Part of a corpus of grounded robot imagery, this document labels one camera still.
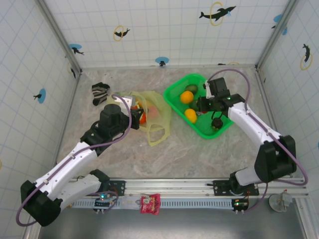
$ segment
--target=white tiled wall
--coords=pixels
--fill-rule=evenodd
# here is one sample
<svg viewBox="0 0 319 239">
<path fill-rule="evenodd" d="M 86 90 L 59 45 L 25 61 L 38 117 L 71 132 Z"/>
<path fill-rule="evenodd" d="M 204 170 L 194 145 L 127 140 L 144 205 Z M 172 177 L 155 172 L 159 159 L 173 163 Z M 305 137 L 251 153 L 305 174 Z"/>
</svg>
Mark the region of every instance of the white tiled wall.
<svg viewBox="0 0 319 239">
<path fill-rule="evenodd" d="M 34 0 L 0 2 L 0 238 L 20 238 L 20 186 L 50 169 L 75 79 Z M 43 104 L 34 100 L 46 89 Z M 21 220 L 26 223 L 27 214 Z"/>
<path fill-rule="evenodd" d="M 301 63 L 304 44 L 312 55 L 305 65 Z M 277 126 L 296 141 L 297 157 L 308 172 L 308 189 L 319 216 L 318 0 L 299 3 L 288 23 L 288 34 L 279 39 L 263 72 Z"/>
<path fill-rule="evenodd" d="M 169 65 L 256 64 L 274 31 L 274 17 L 288 1 L 221 0 L 223 8 L 236 7 L 219 26 L 199 18 L 201 11 L 210 13 L 215 0 L 46 2 L 67 41 L 82 46 L 84 56 L 75 56 L 85 68 L 158 65 L 160 56 L 168 57 Z M 216 3 L 212 14 L 219 8 Z M 115 41 L 119 25 L 130 31 Z"/>
</svg>

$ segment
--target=red snack bag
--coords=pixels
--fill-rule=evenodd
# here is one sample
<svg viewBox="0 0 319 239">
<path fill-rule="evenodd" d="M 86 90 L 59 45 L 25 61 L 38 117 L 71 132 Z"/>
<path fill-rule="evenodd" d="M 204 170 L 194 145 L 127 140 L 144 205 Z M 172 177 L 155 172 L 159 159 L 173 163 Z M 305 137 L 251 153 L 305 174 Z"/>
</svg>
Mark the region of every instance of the red snack bag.
<svg viewBox="0 0 319 239">
<path fill-rule="evenodd" d="M 160 194 L 142 196 L 141 213 L 152 213 L 158 215 L 160 212 Z"/>
</svg>

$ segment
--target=plastic bag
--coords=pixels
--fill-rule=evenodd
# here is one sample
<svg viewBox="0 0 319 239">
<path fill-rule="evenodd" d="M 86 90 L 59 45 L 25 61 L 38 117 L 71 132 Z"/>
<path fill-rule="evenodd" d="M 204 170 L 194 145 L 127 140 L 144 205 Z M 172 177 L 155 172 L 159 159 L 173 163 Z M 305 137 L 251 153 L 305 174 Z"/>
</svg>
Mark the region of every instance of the plastic bag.
<svg viewBox="0 0 319 239">
<path fill-rule="evenodd" d="M 141 213 L 152 213 L 158 215 L 160 213 L 160 194 L 141 197 Z"/>
<path fill-rule="evenodd" d="M 170 135 L 171 107 L 163 96 L 155 91 L 121 92 L 121 96 L 135 96 L 146 114 L 146 123 L 140 125 L 140 130 L 147 133 L 150 146 L 155 146 Z M 163 129 L 164 134 L 156 141 L 151 141 L 152 132 Z"/>
</svg>

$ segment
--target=orange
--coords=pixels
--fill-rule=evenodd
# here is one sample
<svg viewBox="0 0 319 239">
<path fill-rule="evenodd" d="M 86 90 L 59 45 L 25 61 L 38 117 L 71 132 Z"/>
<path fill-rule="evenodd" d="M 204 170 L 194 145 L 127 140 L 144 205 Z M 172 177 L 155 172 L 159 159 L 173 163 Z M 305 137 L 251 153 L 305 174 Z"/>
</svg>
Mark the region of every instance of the orange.
<svg viewBox="0 0 319 239">
<path fill-rule="evenodd" d="M 186 116 L 186 118 L 188 118 L 188 120 L 189 120 L 190 122 L 196 123 L 196 121 L 197 121 L 197 115 L 196 115 L 195 110 L 193 110 L 193 109 L 187 109 L 187 110 L 185 110 L 184 115 Z"/>
<path fill-rule="evenodd" d="M 184 91 L 181 95 L 180 95 L 180 101 L 183 104 L 189 104 L 194 100 L 194 95 L 191 91 Z"/>
</svg>

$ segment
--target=avocado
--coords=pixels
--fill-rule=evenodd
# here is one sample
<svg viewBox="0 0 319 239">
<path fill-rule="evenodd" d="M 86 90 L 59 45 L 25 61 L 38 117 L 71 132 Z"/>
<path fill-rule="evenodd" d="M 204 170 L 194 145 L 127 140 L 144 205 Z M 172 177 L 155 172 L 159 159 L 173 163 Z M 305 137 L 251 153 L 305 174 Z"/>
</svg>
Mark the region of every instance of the avocado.
<svg viewBox="0 0 319 239">
<path fill-rule="evenodd" d="M 190 107 L 191 109 L 195 110 L 196 112 L 199 111 L 198 106 L 197 106 L 197 100 L 192 101 L 192 102 L 189 104 L 189 107 Z"/>
<path fill-rule="evenodd" d="M 198 91 L 198 86 L 195 84 L 188 85 L 186 86 L 185 91 L 191 91 L 193 95 L 195 95 Z"/>
</svg>

